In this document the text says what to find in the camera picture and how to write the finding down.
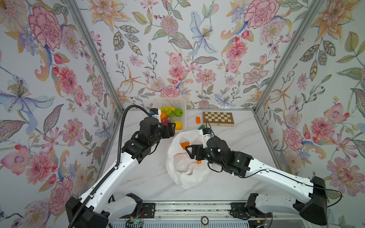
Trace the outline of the pink dragon fruit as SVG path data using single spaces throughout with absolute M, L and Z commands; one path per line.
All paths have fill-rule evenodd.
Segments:
M 164 118 L 164 119 L 161 120 L 161 123 L 163 125 L 168 125 L 170 123 L 170 120 L 168 118 Z

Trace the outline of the white translucent plastic bag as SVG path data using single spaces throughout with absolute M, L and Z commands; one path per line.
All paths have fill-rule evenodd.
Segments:
M 207 164 L 198 164 L 191 159 L 182 143 L 202 144 L 199 130 L 180 132 L 174 137 L 167 150 L 166 169 L 172 180 L 183 189 L 190 189 L 205 181 L 211 170 Z

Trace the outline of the green pepper fruit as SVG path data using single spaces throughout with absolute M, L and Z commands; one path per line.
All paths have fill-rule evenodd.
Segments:
M 170 110 L 167 110 L 166 115 L 171 116 L 174 112 L 171 112 Z

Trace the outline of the yellow lemon fruit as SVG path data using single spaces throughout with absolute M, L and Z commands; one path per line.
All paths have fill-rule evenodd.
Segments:
M 182 123 L 180 121 L 174 121 L 175 124 L 175 130 L 180 131 L 182 130 Z

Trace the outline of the green apple fruit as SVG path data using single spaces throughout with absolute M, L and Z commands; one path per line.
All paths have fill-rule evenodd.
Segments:
M 182 117 L 182 115 L 183 115 L 183 110 L 182 110 L 182 109 L 175 109 L 175 111 L 174 111 L 174 115 L 175 115 L 176 117 Z

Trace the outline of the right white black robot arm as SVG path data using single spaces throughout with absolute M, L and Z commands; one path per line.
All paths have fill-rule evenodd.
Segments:
M 228 144 L 213 137 L 201 145 L 185 147 L 191 159 L 206 160 L 222 171 L 241 179 L 253 178 L 285 193 L 284 196 L 268 196 L 252 193 L 241 212 L 244 218 L 254 218 L 279 212 L 301 216 L 304 220 L 326 226 L 328 214 L 327 190 L 322 178 L 300 178 L 271 167 L 249 154 L 233 151 Z

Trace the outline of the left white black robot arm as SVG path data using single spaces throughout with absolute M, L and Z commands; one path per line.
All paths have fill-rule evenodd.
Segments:
M 118 149 L 114 165 L 80 197 L 71 197 L 66 203 L 70 228 L 106 228 L 114 220 L 135 219 L 143 213 L 143 200 L 128 193 L 112 201 L 112 195 L 125 176 L 152 154 L 162 139 L 175 135 L 175 123 L 163 125 L 158 118 L 146 117 L 139 131 Z

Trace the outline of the yellow banana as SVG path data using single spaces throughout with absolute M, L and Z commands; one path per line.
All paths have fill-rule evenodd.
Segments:
M 173 108 L 173 107 L 163 107 L 163 108 L 161 108 L 161 111 L 164 112 L 164 113 L 166 113 L 167 110 L 170 110 L 171 112 L 174 112 L 175 108 Z

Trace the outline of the white perforated plastic basket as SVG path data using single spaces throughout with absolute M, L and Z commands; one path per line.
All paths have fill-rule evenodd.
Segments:
M 182 132 L 187 127 L 186 100 L 183 98 L 157 98 L 153 102 L 153 108 L 160 109 L 163 113 L 162 123 L 176 124 L 176 131 Z

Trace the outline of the wooden chessboard box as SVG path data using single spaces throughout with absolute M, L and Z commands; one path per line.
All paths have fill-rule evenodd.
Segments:
M 227 112 L 203 112 L 203 123 L 211 126 L 234 126 L 232 113 Z

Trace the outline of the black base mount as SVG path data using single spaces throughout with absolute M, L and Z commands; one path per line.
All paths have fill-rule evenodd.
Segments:
M 146 218 L 153 219 L 155 217 L 155 203 L 129 203 L 122 206 L 115 213 L 117 219 L 135 219 Z
M 263 213 L 256 207 L 258 193 L 251 193 L 246 202 L 233 202 L 230 204 L 230 215 L 236 219 L 248 220 L 250 218 L 271 218 L 272 213 Z

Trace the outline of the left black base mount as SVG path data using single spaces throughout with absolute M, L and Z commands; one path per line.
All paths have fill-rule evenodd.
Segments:
M 122 206 L 115 213 L 117 219 L 135 219 L 146 218 L 153 219 L 155 217 L 155 203 L 129 203 Z

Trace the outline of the left aluminium corner post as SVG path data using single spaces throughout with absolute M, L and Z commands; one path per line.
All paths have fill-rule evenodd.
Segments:
M 80 27 L 81 30 L 81 35 L 83 36 L 85 42 L 86 42 L 86 46 L 89 48 L 90 50 L 90 55 L 92 57 L 92 59 L 94 60 L 98 70 L 101 73 L 102 78 L 104 79 L 105 83 L 106 83 L 106 87 L 108 89 L 108 91 L 110 92 L 110 95 L 112 97 L 112 100 L 117 108 L 117 110 L 122 113 L 123 112 L 123 105 L 121 104 L 118 95 L 116 93 L 116 90 L 111 82 L 111 79 L 109 77 L 109 73 L 105 67 L 105 64 L 101 58 L 101 56 L 98 53 L 98 48 L 95 45 L 95 42 L 91 36 L 91 33 L 87 27 L 87 24 L 85 23 L 85 20 L 82 16 L 81 10 L 79 8 L 79 6 L 77 5 L 76 1 L 70 1 L 70 0 L 65 0 L 66 5 L 68 8 L 70 8 L 70 12 L 72 14 L 72 17 L 74 19 L 74 21 L 76 22 L 76 24 Z

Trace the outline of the aluminium corner post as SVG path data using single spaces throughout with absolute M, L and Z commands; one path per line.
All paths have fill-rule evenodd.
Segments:
M 85 42 L 86 42 L 86 46 L 89 48 L 90 50 L 90 55 L 92 57 L 92 59 L 94 60 L 98 70 L 101 73 L 102 78 L 104 79 L 105 83 L 106 83 L 106 87 L 108 89 L 108 91 L 110 92 L 110 95 L 112 97 L 112 100 L 117 108 L 117 110 L 122 113 L 123 112 L 123 105 L 121 104 L 118 95 L 116 93 L 116 90 L 111 82 L 111 79 L 109 77 L 109 73 L 105 67 L 105 64 L 101 58 L 101 56 L 98 53 L 98 48 L 95 45 L 95 42 L 91 36 L 91 33 L 87 27 L 87 24 L 85 23 L 85 20 L 82 16 L 81 10 L 79 8 L 79 6 L 77 5 L 76 1 L 70 1 L 70 0 L 65 0 L 66 5 L 68 8 L 70 8 L 70 12 L 72 14 L 72 17 L 74 19 L 74 21 L 76 22 L 76 24 L 80 27 L 81 30 L 81 35 L 83 36 Z
M 312 1 L 309 5 L 307 13 L 304 15 L 303 20 L 301 21 L 296 35 L 293 37 L 292 41 L 290 42 L 289 46 L 285 50 L 282 60 L 279 62 L 277 68 L 274 70 L 272 77 L 270 78 L 267 86 L 263 90 L 263 93 L 256 103 L 255 108 L 253 109 L 253 113 L 257 114 L 263 107 L 264 103 L 266 102 L 267 98 L 269 97 L 272 88 L 275 86 L 276 81 L 280 77 L 282 71 L 289 63 L 290 58 L 292 57 L 294 51 L 299 46 L 303 36 L 305 35 L 306 31 L 310 27 L 310 23 L 313 21 L 314 17 L 317 15 L 318 10 L 322 6 L 323 1 Z

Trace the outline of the right aluminium corner post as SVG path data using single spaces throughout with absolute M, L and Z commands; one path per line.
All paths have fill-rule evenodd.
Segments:
M 270 78 L 267 86 L 263 90 L 263 93 L 256 103 L 255 108 L 253 109 L 253 113 L 257 114 L 263 107 L 264 103 L 266 102 L 267 98 L 269 97 L 272 88 L 275 86 L 276 81 L 280 77 L 282 71 L 289 63 L 290 58 L 292 57 L 294 51 L 299 46 L 303 36 L 305 35 L 306 31 L 310 27 L 310 23 L 313 21 L 314 17 L 317 15 L 318 10 L 322 6 L 323 1 L 312 1 L 309 5 L 307 13 L 304 15 L 303 20 L 301 21 L 296 35 L 293 37 L 292 41 L 290 42 L 289 46 L 285 50 L 282 60 L 279 62 L 277 68 L 274 70 L 272 77 Z

